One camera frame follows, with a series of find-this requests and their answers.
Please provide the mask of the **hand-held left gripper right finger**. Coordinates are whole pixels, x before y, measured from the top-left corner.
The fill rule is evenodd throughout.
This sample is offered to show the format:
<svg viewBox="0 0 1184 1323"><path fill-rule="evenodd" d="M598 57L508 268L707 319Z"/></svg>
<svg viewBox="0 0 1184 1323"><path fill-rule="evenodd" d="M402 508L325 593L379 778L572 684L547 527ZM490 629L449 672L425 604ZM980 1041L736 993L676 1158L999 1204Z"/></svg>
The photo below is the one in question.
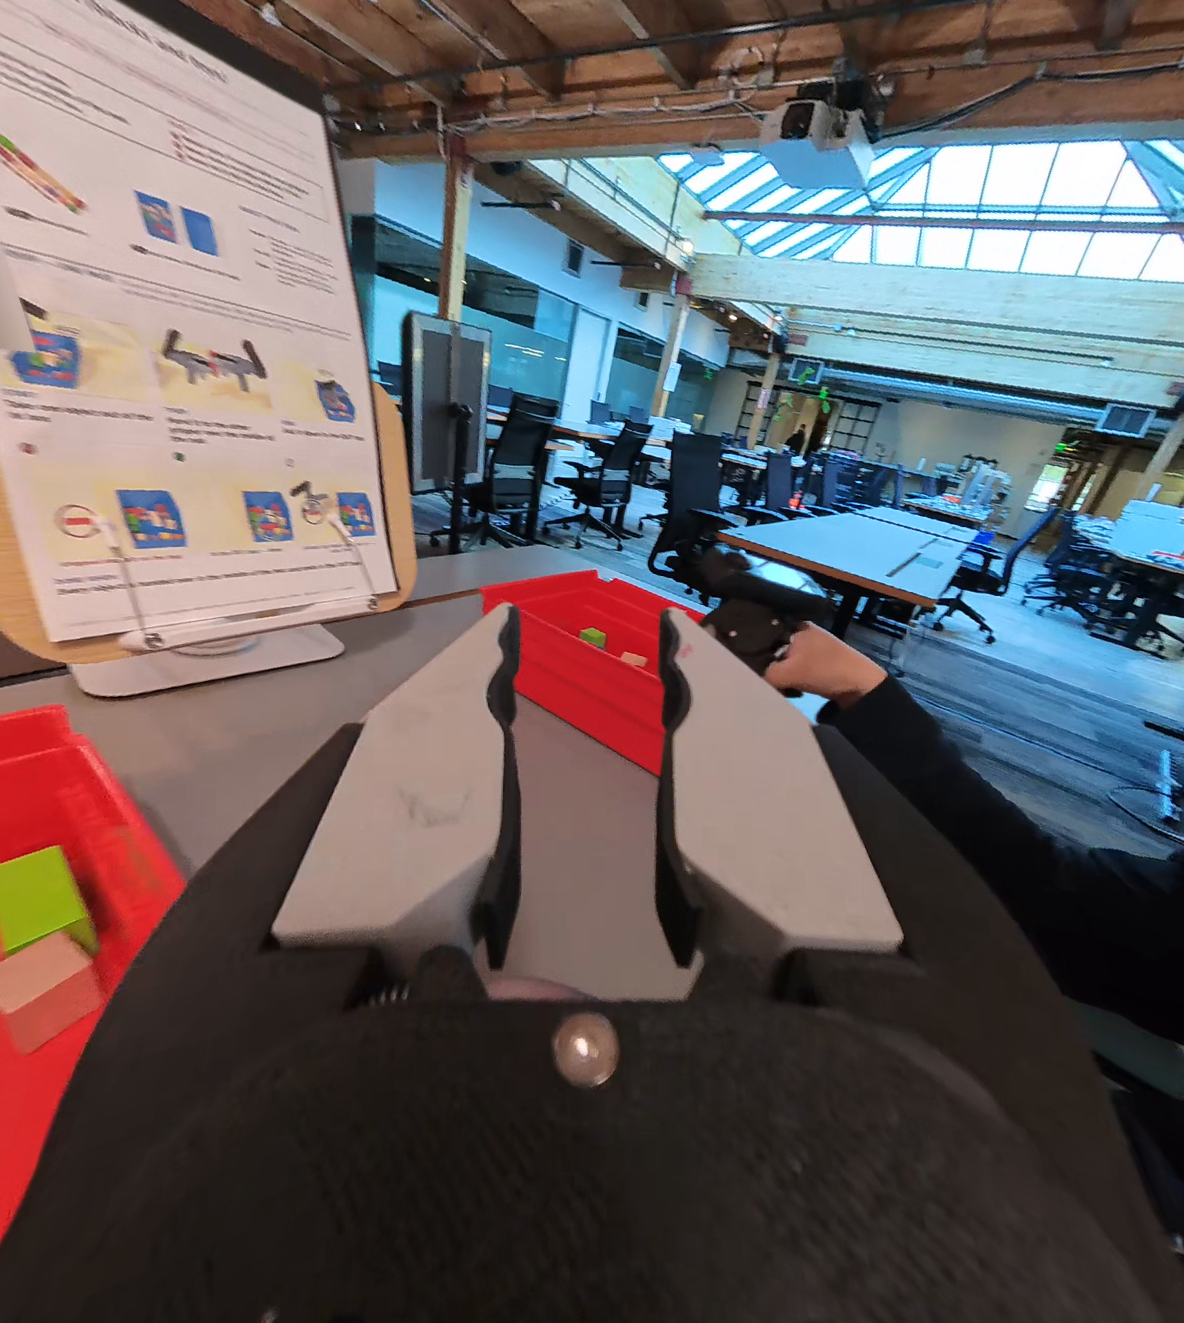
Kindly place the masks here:
<svg viewBox="0 0 1184 1323"><path fill-rule="evenodd" d="M658 620L653 899L674 963L896 953L902 930L813 724L680 607Z"/></svg>

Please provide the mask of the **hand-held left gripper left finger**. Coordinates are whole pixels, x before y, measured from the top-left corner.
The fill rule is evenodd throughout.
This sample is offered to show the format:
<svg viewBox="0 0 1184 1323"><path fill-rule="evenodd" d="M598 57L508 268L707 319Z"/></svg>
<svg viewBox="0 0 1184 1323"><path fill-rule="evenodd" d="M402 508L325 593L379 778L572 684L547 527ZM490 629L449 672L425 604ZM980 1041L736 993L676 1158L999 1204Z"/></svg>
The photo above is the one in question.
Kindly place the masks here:
<svg viewBox="0 0 1184 1323"><path fill-rule="evenodd" d="M288 949L504 963L521 898L521 614L488 610L369 709L271 924Z"/></svg>

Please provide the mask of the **person's right forearm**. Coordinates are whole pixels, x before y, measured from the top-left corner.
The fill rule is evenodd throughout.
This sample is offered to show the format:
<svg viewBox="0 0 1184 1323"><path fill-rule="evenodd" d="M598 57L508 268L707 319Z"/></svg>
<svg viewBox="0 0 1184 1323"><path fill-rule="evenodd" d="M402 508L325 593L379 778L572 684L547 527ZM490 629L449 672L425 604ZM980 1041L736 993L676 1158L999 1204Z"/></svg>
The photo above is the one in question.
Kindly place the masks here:
<svg viewBox="0 0 1184 1323"><path fill-rule="evenodd" d="M1184 1045L1184 848L1144 857L1049 833L894 679L817 717L962 854L1062 994Z"/></svg>

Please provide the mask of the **person's right hand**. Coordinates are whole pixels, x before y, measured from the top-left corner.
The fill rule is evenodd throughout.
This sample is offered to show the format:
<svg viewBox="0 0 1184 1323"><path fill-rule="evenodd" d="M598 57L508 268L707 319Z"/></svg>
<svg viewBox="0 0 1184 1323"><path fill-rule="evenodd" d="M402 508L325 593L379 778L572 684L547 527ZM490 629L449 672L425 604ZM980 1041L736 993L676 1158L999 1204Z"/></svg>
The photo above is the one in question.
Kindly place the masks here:
<svg viewBox="0 0 1184 1323"><path fill-rule="evenodd" d="M811 694L847 711L886 683L887 672L845 639L800 621L762 672L767 684Z"/></svg>

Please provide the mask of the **grey office table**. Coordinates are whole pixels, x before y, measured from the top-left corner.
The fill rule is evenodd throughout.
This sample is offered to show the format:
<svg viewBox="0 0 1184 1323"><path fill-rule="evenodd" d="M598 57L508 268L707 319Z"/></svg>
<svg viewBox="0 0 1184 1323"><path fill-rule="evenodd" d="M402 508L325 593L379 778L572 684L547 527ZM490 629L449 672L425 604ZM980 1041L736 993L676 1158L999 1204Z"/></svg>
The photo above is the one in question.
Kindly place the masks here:
<svg viewBox="0 0 1184 1323"><path fill-rule="evenodd" d="M839 593L829 631L845 638L862 603L894 602L911 611L941 599L973 534L937 519L898 512L843 512L730 527L718 540L773 563L822 577Z"/></svg>

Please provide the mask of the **black office chair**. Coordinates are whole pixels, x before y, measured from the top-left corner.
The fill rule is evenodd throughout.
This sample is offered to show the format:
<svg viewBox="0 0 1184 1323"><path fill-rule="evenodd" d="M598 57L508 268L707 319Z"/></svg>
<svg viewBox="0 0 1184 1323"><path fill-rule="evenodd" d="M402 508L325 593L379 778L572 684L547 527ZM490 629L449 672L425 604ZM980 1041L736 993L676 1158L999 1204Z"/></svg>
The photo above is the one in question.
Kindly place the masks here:
<svg viewBox="0 0 1184 1323"><path fill-rule="evenodd" d="M947 584L947 591L931 611L930 629L940 633L945 621L962 615L974 622L986 646L996 642L996 632L985 617L969 603L967 596L1002 598L1011 587L1014 566L1033 540L1051 527L1061 511L1051 505L1009 548L1000 549L988 542L971 541L960 553L959 563Z"/></svg>
<svg viewBox="0 0 1184 1323"><path fill-rule="evenodd" d="M719 436L674 435L664 519L647 555L650 573L671 578L703 604L711 600L703 562L720 548L720 533L734 525L720 511L722 451Z"/></svg>
<svg viewBox="0 0 1184 1323"><path fill-rule="evenodd" d="M449 552L459 553L467 537L478 547L492 541L504 549L532 542L523 533L539 505L559 407L551 398L512 395L500 432L483 456L482 475L450 480L449 522L427 533L430 547L437 549L445 540Z"/></svg>
<svg viewBox="0 0 1184 1323"><path fill-rule="evenodd" d="M574 509L570 513L547 518L541 522L545 534L554 527L574 526L573 547L580 549L583 533L590 530L602 534L614 544L614 551L624 548L624 516L634 494L634 469L650 438L650 423L624 421L609 447L594 461L574 460L573 474L561 474L554 480L555 487L569 493Z"/></svg>

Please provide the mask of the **white stand base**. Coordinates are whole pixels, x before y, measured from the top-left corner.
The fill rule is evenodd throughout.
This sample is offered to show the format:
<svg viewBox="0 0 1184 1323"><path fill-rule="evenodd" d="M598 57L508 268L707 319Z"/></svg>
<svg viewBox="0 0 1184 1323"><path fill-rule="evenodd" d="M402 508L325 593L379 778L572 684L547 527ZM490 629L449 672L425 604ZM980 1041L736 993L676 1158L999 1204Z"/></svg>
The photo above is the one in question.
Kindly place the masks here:
<svg viewBox="0 0 1184 1323"><path fill-rule="evenodd" d="M144 646L115 660L71 662L67 669L86 695L124 700L325 662L346 651L344 643L317 622L282 629L253 624L223 628L162 629L162 646Z"/></svg>

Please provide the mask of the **wooden display board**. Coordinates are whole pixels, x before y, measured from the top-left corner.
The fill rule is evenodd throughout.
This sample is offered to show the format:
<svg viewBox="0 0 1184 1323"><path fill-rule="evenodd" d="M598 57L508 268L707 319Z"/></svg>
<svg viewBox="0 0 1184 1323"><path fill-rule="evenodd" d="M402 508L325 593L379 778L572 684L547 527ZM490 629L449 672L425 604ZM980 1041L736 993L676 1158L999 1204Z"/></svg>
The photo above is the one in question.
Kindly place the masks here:
<svg viewBox="0 0 1184 1323"><path fill-rule="evenodd" d="M391 553L397 587L379 595L376 606L329 603L325 614L286 613L244 618L244 635L259 635L274 628L326 624L365 617L384 617L408 603L417 580L417 553L413 527L410 474L402 418L398 406L379 384L370 384L376 445L380 456L384 501L384 540ZM118 636L89 636L53 640L46 636L38 604L22 556L15 522L6 502L0 468L0 631L17 647L60 665L104 664L139 657L139 650L119 644Z"/></svg>

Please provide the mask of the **monitor on floor stand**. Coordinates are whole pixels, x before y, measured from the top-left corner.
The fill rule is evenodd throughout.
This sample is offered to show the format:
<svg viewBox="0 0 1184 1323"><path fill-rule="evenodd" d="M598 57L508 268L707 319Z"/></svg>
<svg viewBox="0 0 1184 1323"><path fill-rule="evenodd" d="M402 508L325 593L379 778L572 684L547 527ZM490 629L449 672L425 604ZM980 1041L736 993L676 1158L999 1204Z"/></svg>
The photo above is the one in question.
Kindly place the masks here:
<svg viewBox="0 0 1184 1323"><path fill-rule="evenodd" d="M445 538L464 541L465 487L485 465L492 333L424 311L401 323L401 403L409 487L449 496Z"/></svg>

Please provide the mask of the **thick green wooden block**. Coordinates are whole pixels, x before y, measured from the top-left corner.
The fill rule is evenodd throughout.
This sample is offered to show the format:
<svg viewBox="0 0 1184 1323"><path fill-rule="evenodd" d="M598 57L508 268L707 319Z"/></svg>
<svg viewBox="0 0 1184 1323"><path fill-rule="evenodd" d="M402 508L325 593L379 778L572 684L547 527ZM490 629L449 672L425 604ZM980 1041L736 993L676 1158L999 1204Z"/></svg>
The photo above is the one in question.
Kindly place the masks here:
<svg viewBox="0 0 1184 1323"><path fill-rule="evenodd" d="M100 939L68 857L57 844L0 862L0 953L11 956L53 934L96 956Z"/></svg>

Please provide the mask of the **natural wooden cube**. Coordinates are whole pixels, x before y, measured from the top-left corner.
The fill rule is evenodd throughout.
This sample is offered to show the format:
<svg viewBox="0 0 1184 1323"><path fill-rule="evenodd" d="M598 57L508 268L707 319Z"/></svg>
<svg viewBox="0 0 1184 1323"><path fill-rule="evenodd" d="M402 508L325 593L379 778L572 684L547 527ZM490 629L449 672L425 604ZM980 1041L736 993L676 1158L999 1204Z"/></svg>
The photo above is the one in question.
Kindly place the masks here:
<svg viewBox="0 0 1184 1323"><path fill-rule="evenodd" d="M0 960L0 1022L31 1054L104 1005L89 952L68 932L40 937Z"/></svg>

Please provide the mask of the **white ceiling projector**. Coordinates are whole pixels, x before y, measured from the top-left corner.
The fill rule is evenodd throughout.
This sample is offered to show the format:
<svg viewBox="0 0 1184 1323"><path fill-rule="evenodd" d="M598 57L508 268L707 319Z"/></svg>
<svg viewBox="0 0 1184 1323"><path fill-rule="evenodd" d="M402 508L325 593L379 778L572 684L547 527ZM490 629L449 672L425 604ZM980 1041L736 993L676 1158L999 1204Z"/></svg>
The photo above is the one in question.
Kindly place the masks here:
<svg viewBox="0 0 1184 1323"><path fill-rule="evenodd" d="M873 144L864 111L827 99L795 99L766 111L756 150L795 190L861 190Z"/></svg>

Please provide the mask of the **printed instruction sheet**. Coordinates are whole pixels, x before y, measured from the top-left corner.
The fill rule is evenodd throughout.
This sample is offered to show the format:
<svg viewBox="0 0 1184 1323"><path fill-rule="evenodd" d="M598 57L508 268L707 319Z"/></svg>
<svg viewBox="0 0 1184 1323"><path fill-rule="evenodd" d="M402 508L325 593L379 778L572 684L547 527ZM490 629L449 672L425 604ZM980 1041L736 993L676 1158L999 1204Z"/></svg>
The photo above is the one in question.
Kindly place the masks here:
<svg viewBox="0 0 1184 1323"><path fill-rule="evenodd" d="M186 2L0 2L0 622L402 593L321 93Z"/></svg>

